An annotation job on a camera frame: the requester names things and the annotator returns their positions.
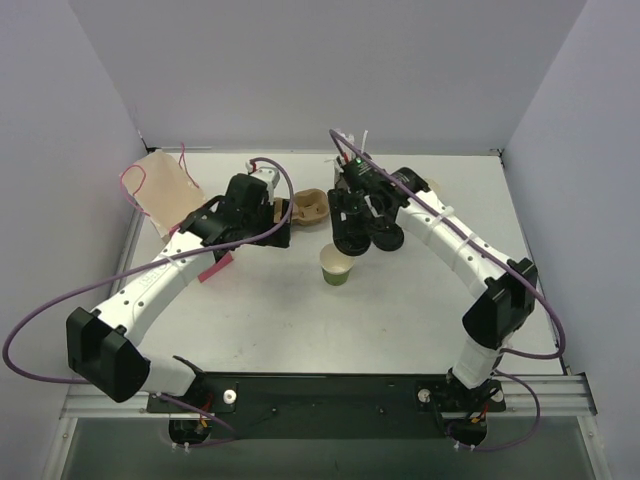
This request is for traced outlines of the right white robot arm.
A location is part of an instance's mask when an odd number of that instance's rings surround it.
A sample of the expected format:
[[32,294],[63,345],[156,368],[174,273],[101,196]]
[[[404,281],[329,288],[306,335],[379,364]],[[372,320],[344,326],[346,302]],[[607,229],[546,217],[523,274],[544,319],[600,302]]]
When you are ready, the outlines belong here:
[[393,252],[410,233],[460,278],[474,303],[462,319],[467,339],[451,373],[467,389],[481,386],[534,310],[533,262],[514,261],[486,244],[407,167],[386,178],[360,159],[337,157],[327,197],[333,243],[342,254],[358,257],[371,246]]

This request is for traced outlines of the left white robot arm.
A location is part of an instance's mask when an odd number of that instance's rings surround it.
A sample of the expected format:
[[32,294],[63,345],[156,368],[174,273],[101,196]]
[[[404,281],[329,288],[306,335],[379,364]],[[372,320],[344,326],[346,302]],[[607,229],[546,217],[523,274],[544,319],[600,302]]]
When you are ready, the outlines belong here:
[[292,207],[274,198],[281,177],[275,167],[234,175],[225,194],[184,218],[153,268],[93,310],[76,308],[66,320],[70,368],[118,403],[147,391],[169,394],[183,411],[199,408],[201,371],[176,355],[144,355],[138,346],[166,307],[226,253],[244,243],[288,247]]

